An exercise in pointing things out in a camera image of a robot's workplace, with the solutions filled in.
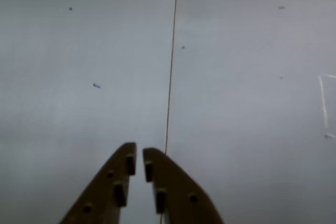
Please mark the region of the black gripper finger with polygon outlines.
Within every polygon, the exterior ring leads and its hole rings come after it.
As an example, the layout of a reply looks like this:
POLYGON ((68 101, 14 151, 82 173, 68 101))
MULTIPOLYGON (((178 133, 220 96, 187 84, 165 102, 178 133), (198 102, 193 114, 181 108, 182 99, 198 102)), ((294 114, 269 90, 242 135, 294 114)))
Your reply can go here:
POLYGON ((145 148, 143 162, 156 213, 165 223, 224 223, 203 188, 163 152, 145 148))
POLYGON ((101 167, 60 223, 119 223, 135 175, 136 144, 121 145, 101 167))

